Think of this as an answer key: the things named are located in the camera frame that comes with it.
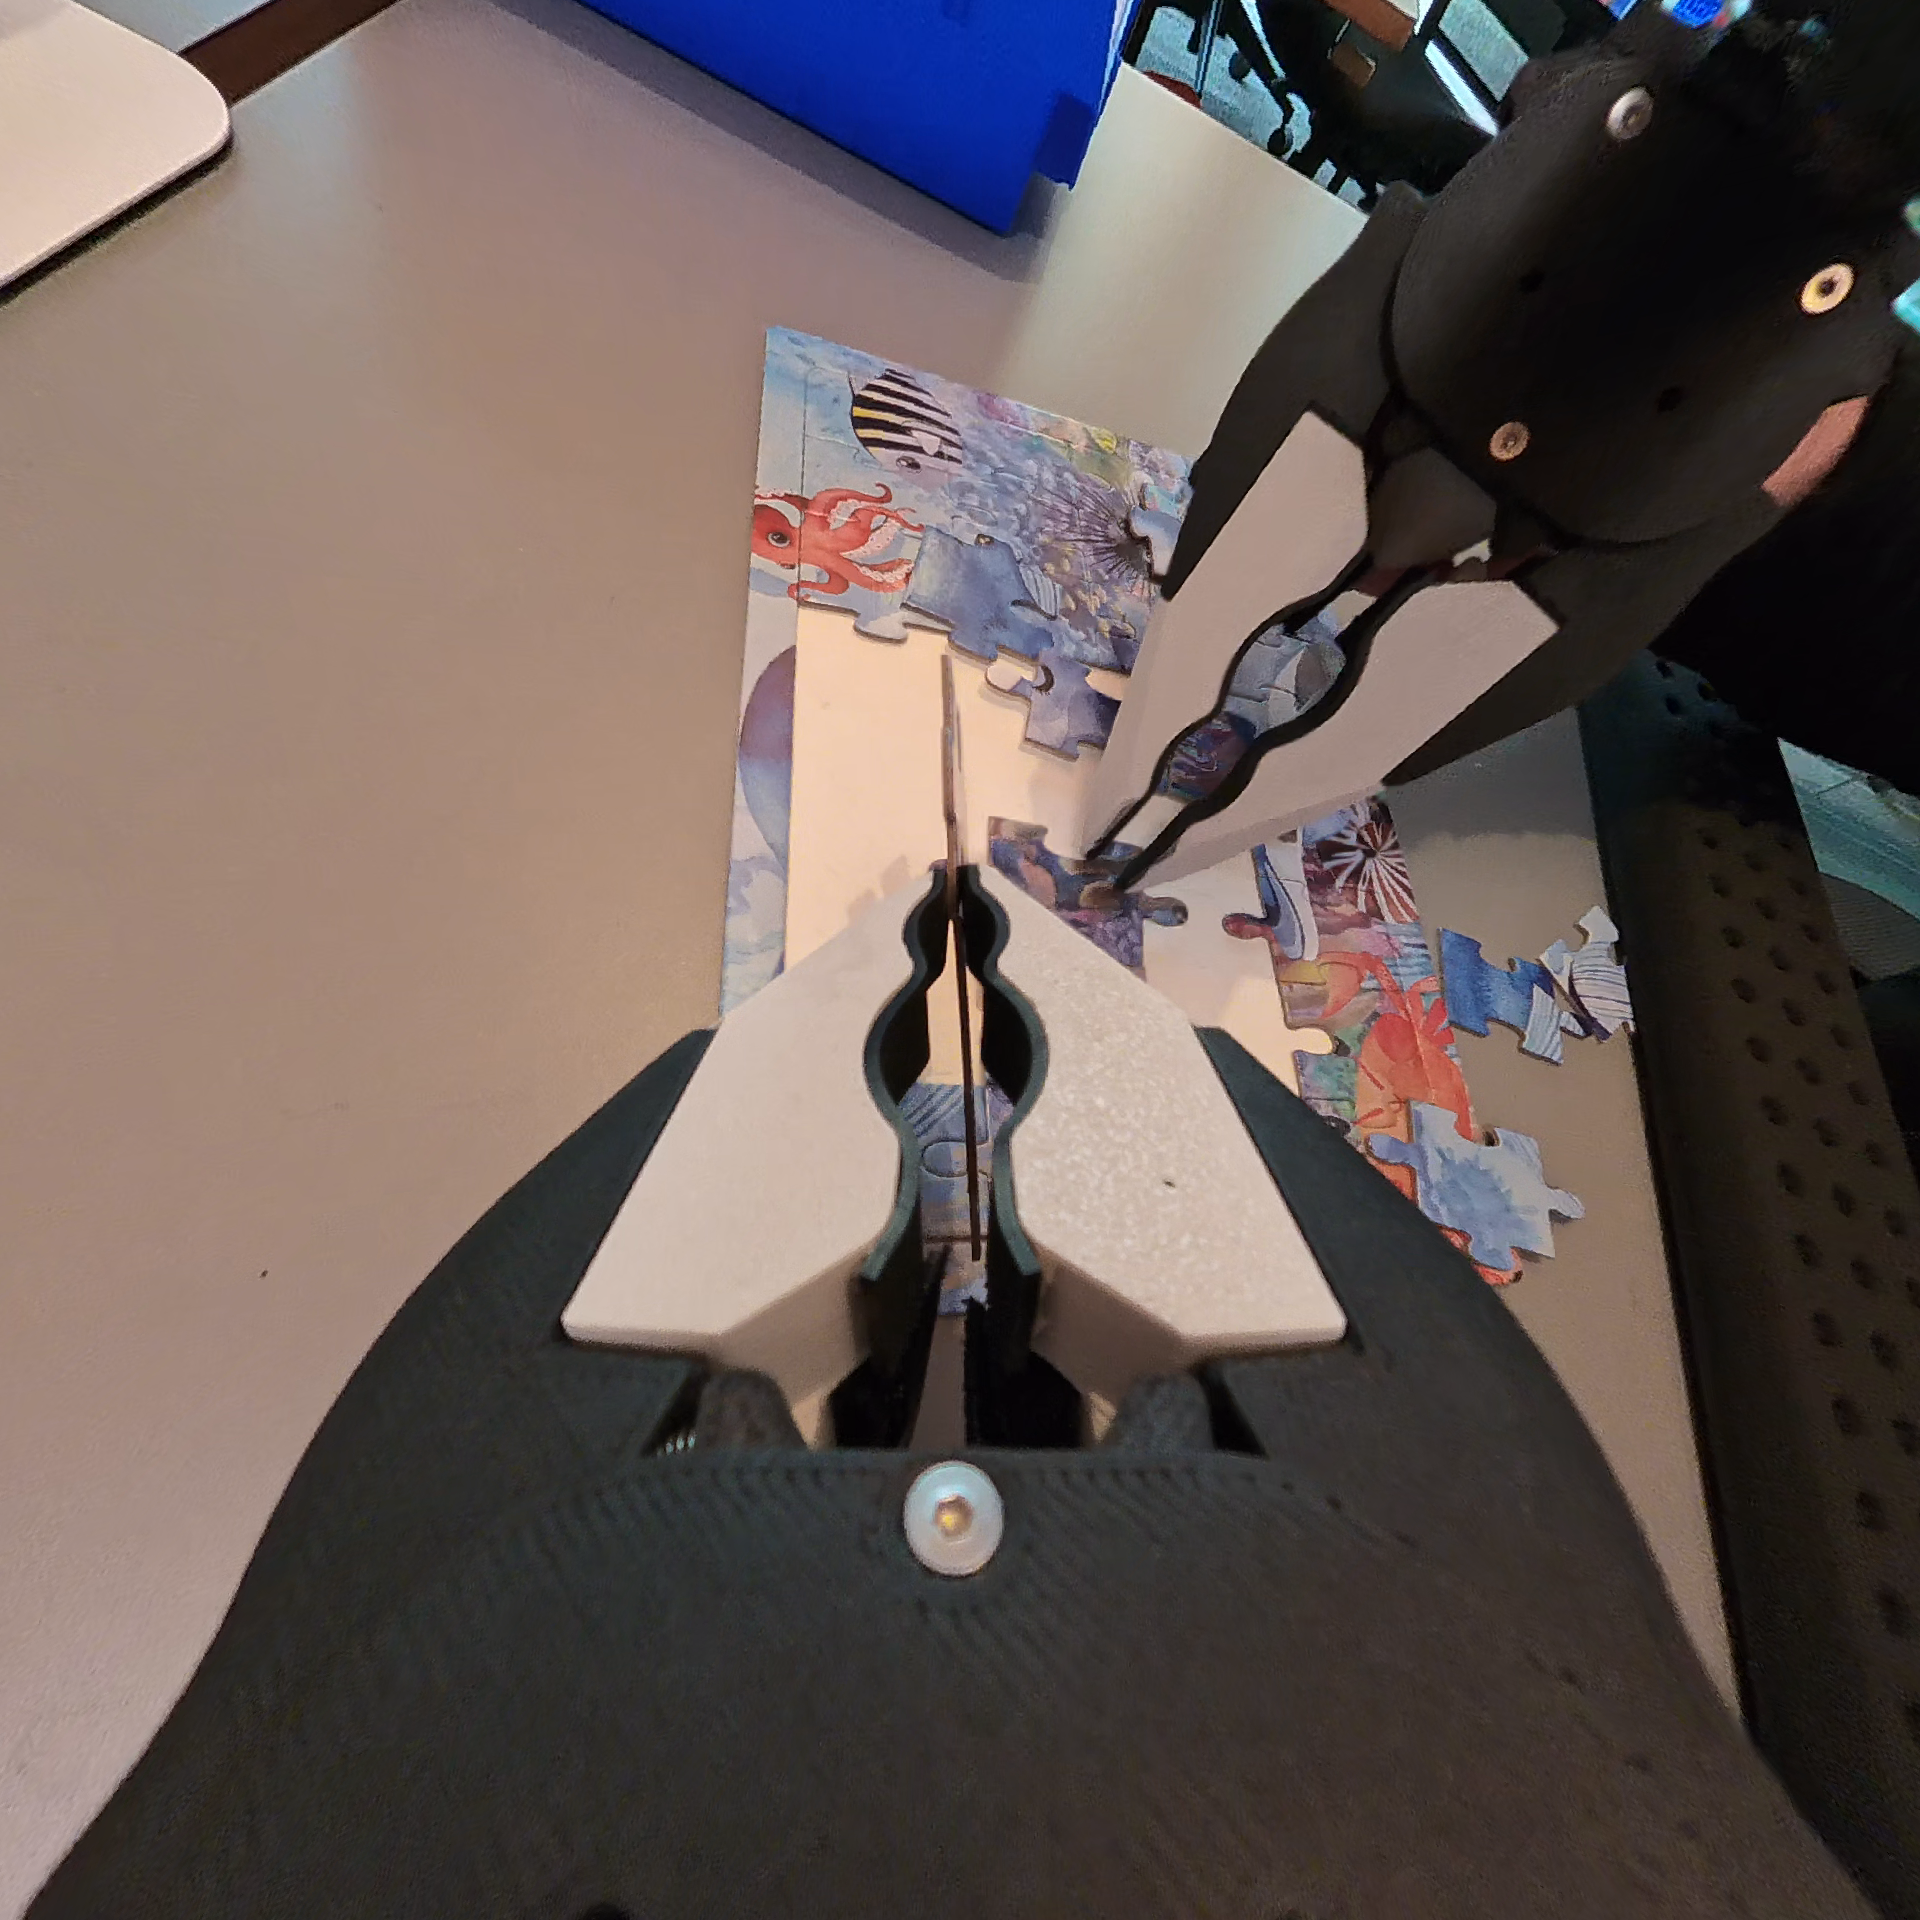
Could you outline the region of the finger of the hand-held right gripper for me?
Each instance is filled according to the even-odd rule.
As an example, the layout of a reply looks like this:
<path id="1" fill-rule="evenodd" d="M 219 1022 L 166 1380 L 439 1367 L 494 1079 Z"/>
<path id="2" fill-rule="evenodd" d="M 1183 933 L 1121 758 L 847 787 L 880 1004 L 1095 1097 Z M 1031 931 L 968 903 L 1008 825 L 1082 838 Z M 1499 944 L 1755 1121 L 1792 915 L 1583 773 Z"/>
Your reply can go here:
<path id="1" fill-rule="evenodd" d="M 1355 561 L 1368 521 L 1360 445 L 1303 413 L 1200 561 L 1150 612 L 1088 783 L 1087 855 L 1105 832 L 1143 840 L 1122 817 L 1152 795 L 1167 747 L 1211 715 L 1248 637 Z"/>
<path id="2" fill-rule="evenodd" d="M 1298 723 L 1264 731 L 1211 795 L 1184 807 L 1121 869 L 1121 886 L 1211 869 L 1370 798 L 1555 630 L 1509 580 L 1379 599 L 1342 635 L 1342 681 Z"/>

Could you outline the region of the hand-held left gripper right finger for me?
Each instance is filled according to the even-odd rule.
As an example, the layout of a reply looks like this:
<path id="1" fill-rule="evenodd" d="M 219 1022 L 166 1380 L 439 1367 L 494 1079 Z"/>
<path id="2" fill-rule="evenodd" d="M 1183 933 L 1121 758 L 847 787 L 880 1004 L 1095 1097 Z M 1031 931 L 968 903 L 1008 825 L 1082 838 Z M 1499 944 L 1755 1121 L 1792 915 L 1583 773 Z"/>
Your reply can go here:
<path id="1" fill-rule="evenodd" d="M 1118 1405 L 1145 1376 L 1346 1334 L 1309 1238 L 1187 1014 L 997 870 L 997 980 L 1040 1022 L 1001 1142 L 1040 1262 L 1034 1345 Z"/>

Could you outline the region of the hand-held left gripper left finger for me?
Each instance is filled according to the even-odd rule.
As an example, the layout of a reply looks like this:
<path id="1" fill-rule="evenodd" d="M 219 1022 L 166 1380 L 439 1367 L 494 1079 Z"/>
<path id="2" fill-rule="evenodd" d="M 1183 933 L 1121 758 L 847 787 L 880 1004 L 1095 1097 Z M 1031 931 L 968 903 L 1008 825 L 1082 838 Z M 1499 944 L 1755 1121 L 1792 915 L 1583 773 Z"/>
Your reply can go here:
<path id="1" fill-rule="evenodd" d="M 571 1340 L 918 1412 L 939 1286 L 905 1095 L 950 918 L 931 870 L 712 1030 L 563 1309 Z"/>

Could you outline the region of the grey blue puzzle piece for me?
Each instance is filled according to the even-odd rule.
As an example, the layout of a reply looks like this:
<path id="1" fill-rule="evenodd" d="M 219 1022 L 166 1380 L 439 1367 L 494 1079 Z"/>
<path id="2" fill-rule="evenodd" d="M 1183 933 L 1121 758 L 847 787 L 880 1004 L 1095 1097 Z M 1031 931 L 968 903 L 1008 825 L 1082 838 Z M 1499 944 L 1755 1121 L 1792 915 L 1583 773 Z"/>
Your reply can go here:
<path id="1" fill-rule="evenodd" d="M 1083 749 L 1109 745 L 1121 700 L 1095 684 L 1093 667 L 1057 645 L 1031 657 L 1000 653 L 984 670 L 984 681 L 1024 709 L 1022 740 L 1030 749 L 1077 760 Z"/>

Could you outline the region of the purple coral puzzle piece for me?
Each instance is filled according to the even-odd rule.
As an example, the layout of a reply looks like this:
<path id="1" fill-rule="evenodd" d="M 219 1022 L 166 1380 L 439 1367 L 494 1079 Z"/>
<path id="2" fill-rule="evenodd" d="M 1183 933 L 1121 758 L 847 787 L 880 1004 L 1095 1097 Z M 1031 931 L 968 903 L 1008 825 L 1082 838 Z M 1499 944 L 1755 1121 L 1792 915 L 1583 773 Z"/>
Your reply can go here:
<path id="1" fill-rule="evenodd" d="M 1040 822 L 991 816 L 991 859 L 1059 918 L 1115 948 L 1138 944 L 1145 926 L 1183 928 L 1189 920 L 1181 897 L 1121 889 L 1109 859 L 1057 855 Z"/>
<path id="2" fill-rule="evenodd" d="M 1133 976 L 1149 980 L 1145 926 L 1150 920 L 1150 915 L 1138 901 L 1121 901 L 1118 905 L 1105 908 L 1083 903 L 1059 905 L 1049 912 L 1057 920 L 1077 931 Z"/>

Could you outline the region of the pale blue white puzzle piece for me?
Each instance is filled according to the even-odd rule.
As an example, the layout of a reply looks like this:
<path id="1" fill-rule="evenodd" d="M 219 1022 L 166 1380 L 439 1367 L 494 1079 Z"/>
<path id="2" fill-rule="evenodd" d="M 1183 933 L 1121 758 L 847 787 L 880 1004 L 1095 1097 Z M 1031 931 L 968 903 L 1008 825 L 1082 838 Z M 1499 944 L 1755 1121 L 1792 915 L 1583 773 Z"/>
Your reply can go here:
<path id="1" fill-rule="evenodd" d="M 1523 1256 L 1552 1256 L 1557 1217 L 1585 1217 L 1576 1193 L 1549 1184 L 1533 1135 L 1465 1135 L 1457 1116 L 1431 1102 L 1409 1110 L 1410 1139 L 1371 1134 L 1368 1152 L 1379 1166 L 1410 1169 L 1418 1206 L 1437 1227 L 1464 1236 L 1478 1265 L 1507 1277 Z"/>

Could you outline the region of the sea animal jigsaw puzzle tray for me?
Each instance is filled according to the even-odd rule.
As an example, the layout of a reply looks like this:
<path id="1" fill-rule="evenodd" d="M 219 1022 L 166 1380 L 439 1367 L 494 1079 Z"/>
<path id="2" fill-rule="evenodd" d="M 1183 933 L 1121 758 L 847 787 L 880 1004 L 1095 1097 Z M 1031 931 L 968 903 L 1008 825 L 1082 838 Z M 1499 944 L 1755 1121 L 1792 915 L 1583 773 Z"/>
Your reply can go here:
<path id="1" fill-rule="evenodd" d="M 904 615 L 921 535 L 939 525 L 1015 550 L 1049 615 L 1045 649 L 1121 696 L 1152 599 L 1150 561 L 1184 504 L 1187 460 L 789 326 L 766 334 L 753 503 L 753 599 L 736 735 L 723 1011 L 770 984 L 870 903 L 945 855 L 942 657 L 962 713 L 968 856 L 991 867 L 991 816 L 1071 847 L 1098 755 L 1022 740 L 1024 709 L 993 661 Z M 1149 984 L 1234 1033 L 1379 1166 L 1371 1134 L 1410 1139 L 1431 1102 L 1479 1126 L 1443 968 L 1425 936 L 1384 799 L 1355 799 L 1183 879 L 1145 926 Z"/>

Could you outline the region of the person's right forearm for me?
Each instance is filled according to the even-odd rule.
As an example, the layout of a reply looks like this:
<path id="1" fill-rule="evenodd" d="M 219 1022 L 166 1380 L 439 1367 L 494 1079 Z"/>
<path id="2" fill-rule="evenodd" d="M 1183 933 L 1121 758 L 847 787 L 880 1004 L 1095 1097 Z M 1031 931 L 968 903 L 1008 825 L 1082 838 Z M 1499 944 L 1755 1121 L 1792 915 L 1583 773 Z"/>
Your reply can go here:
<path id="1" fill-rule="evenodd" d="M 1918 344 L 1834 472 L 1650 645 L 1750 724 L 1918 791 Z"/>

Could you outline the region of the person's right hand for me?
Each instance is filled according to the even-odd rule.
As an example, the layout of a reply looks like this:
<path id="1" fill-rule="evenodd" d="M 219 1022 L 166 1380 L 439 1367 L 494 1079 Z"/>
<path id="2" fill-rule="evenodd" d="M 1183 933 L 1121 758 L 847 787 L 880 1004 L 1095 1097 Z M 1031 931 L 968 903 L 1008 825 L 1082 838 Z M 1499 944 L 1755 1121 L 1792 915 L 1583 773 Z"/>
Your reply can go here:
<path id="1" fill-rule="evenodd" d="M 1763 492 L 1777 510 L 1791 511 L 1829 480 L 1856 440 L 1872 403 L 1871 396 L 1854 396 L 1823 409 L 1763 483 Z"/>

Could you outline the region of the blue puzzle piece striped end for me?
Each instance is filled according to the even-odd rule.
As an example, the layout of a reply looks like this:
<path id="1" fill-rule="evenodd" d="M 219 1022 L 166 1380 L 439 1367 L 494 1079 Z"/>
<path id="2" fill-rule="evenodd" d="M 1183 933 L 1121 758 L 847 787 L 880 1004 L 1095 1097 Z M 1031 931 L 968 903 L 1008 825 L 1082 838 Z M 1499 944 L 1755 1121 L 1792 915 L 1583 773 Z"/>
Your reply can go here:
<path id="1" fill-rule="evenodd" d="M 1441 928 L 1439 955 L 1457 1033 L 1486 1038 L 1494 1024 L 1504 1024 L 1521 1035 L 1521 1049 L 1530 1059 L 1563 1063 L 1569 1016 L 1542 959 L 1495 965 L 1475 936 L 1455 928 Z"/>

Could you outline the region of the white blue striped puzzle piece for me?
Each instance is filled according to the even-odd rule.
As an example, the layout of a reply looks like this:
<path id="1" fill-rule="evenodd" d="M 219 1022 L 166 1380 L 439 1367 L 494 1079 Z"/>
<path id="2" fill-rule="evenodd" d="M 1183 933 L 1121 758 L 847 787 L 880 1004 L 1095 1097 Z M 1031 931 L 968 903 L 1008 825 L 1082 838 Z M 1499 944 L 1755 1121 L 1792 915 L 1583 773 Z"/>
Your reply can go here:
<path id="1" fill-rule="evenodd" d="M 1589 1039 L 1610 1039 L 1632 1029 L 1634 1007 L 1626 982 L 1626 965 L 1619 958 L 1619 926 L 1605 905 L 1589 908 L 1577 926 L 1583 944 L 1566 942 L 1549 945 L 1539 959 L 1552 979 L 1563 1005 L 1561 1024 Z"/>

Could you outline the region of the black perforated chair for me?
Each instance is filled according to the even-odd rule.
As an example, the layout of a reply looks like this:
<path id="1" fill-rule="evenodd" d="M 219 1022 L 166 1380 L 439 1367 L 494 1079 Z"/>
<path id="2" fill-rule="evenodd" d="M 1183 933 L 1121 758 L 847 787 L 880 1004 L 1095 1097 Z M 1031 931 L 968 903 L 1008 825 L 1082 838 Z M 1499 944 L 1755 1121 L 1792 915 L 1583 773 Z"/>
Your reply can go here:
<path id="1" fill-rule="evenodd" d="M 1918 1913 L 1918 1198 L 1777 742 L 1638 656 L 1577 711 L 1747 1729 Z"/>

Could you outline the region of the large blue plastic bin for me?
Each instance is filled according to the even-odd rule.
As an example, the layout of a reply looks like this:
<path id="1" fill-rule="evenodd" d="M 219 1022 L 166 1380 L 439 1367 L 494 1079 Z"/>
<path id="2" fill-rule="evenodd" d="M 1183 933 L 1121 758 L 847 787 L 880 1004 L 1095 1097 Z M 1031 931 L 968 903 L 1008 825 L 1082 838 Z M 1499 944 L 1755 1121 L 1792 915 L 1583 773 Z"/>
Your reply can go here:
<path id="1" fill-rule="evenodd" d="M 997 233 L 1074 184 L 1138 1 L 595 1 Z"/>

